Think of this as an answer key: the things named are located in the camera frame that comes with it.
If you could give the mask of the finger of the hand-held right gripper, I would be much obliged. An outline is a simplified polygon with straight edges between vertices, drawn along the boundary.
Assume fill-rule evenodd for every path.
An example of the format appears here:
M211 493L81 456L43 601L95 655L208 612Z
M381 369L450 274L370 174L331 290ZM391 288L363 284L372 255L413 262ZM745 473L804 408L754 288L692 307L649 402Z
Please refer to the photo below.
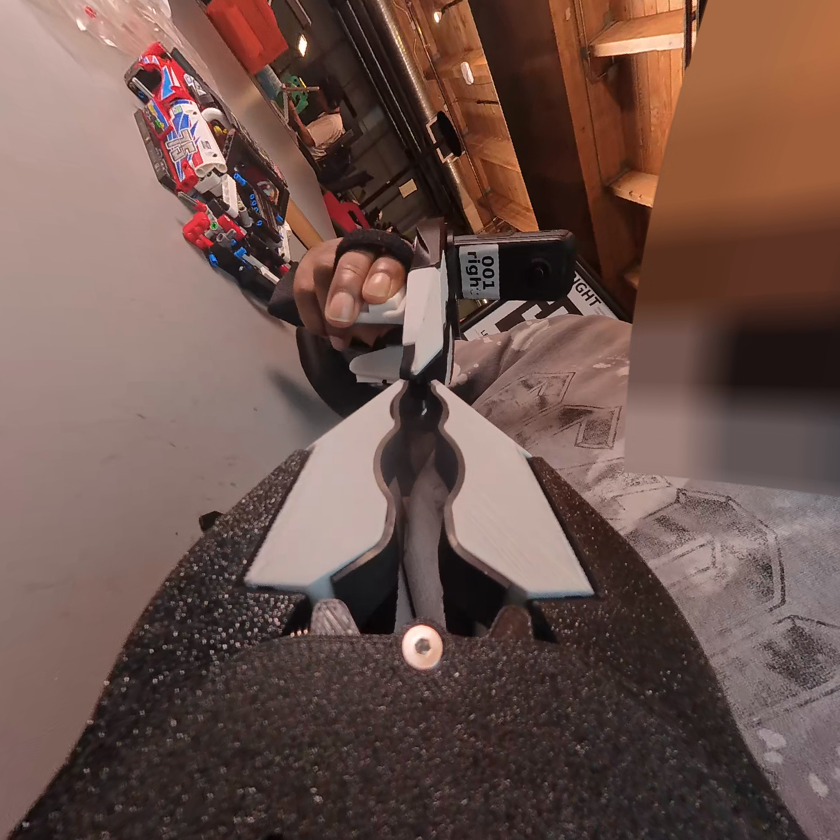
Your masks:
M439 381L450 386L454 370L455 343L460 338L459 306L447 305L444 321L444 346L442 361L439 365Z
M407 276L400 376L449 382L446 265L415 268Z

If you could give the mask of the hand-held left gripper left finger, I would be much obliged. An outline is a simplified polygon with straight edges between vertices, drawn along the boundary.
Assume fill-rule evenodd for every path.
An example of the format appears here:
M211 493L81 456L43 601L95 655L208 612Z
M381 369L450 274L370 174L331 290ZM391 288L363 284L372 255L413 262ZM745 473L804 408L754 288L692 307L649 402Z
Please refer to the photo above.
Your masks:
M382 474L406 382L318 438L245 574L252 588L310 599L383 599L395 572L374 570L391 541L394 499Z

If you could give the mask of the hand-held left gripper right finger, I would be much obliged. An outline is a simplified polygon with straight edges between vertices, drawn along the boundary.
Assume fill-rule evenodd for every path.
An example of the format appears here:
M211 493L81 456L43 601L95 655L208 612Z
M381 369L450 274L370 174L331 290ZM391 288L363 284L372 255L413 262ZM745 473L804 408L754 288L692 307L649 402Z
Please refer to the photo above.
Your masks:
M458 600L590 597L530 454L443 385L435 466L448 495L441 573Z

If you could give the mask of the person's right hand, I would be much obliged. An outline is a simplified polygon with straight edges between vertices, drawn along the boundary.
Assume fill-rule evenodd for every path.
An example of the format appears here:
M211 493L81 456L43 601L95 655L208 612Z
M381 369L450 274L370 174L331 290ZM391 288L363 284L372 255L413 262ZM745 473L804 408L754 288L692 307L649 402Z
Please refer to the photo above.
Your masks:
M367 347L386 335L385 325L357 324L363 304L381 305L406 284L406 270L388 255L355 249L340 259L340 241L311 248L301 259L293 281L293 296L303 326L329 341L336 350Z

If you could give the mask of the black bordered marker board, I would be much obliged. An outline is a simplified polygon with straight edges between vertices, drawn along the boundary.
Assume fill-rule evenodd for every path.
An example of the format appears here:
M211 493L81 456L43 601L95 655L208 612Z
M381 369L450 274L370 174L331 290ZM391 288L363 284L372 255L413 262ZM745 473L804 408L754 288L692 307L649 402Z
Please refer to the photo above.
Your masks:
M579 261L574 284L557 301L492 301L466 317L460 324L463 340L475 340L505 333L519 324L533 320L574 316L606 316L630 322L624 309L607 293L600 279Z

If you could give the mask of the red plastic object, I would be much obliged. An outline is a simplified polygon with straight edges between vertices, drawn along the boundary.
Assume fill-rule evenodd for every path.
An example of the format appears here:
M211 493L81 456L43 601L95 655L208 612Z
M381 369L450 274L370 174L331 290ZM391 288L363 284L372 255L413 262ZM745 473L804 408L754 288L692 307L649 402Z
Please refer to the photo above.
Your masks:
M323 192L322 198L337 236L345 236L357 229L371 229L364 211L356 202L340 200L330 191Z

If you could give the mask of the wooden shelf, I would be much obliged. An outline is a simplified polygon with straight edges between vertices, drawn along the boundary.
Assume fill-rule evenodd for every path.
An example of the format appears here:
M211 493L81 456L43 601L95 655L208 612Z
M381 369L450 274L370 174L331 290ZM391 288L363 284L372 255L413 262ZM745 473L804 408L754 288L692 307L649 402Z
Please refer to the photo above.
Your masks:
M607 185L615 196L630 203L652 208L658 187L658 176L641 171L625 171Z
M599 34L589 44L594 58L633 56L643 53L683 49L685 35L673 26L662 28L628 28L616 24Z

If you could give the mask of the black flat box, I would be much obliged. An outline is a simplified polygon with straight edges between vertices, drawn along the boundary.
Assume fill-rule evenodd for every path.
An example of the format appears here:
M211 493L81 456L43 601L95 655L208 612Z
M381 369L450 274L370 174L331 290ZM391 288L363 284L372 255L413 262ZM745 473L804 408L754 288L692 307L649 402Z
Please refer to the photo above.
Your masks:
M224 158L227 163L227 173L233 174L234 171L240 172L244 178L251 182L261 180L271 181L280 188L285 188L288 191L286 181L272 163L266 153L253 141L246 129L239 123L234 114L228 109L224 101L216 94L216 92L208 86L214 95L215 99L220 103L220 109L227 116L228 127L224 128L218 121L212 121L213 132ZM154 174L158 182L170 193L178 196L178 192L174 192L168 185L165 184L166 171L159 156L160 152L155 147L152 141L151 134L148 131L143 118L140 116L141 106L135 111L134 117L138 125L141 137L147 154L150 157Z

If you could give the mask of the pile of loose lego parts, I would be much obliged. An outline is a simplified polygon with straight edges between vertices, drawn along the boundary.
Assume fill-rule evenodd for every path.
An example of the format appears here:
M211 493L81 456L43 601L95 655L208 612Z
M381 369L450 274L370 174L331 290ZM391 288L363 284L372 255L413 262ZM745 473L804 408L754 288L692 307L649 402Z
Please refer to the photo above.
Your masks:
M287 189L234 171L214 173L178 197L192 211L184 239L240 289L267 301L291 270Z

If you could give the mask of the red white toy brick car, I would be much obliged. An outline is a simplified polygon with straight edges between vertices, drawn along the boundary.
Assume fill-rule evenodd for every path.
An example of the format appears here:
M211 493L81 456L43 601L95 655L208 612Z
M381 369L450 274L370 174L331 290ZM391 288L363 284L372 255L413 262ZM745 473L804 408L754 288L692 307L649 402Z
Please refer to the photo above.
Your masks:
M221 196L228 165L211 124L229 125L210 88L178 49L155 41L125 74L175 193Z

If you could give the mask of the clear plastic bag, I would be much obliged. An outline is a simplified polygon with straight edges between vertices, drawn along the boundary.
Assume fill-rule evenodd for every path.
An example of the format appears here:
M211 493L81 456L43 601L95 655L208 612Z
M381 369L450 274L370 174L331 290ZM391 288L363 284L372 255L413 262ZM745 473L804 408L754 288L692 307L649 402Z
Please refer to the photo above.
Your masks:
M65 1L79 29L107 46L137 54L162 37L176 37L166 1Z

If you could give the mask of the metal duct pipe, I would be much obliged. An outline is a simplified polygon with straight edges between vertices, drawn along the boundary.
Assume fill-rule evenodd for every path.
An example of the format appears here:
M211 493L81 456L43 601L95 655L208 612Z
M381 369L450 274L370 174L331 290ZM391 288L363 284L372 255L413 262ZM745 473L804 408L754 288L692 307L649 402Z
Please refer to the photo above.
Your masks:
M433 128L442 112L435 108L429 97L425 78L408 48L392 10L392 3L364 1L364 5L371 15L377 34L383 38L386 48L390 51L389 56L394 59L409 99L421 113L421 124L433 142L437 157L441 164L451 166L462 152L457 132L453 128Z

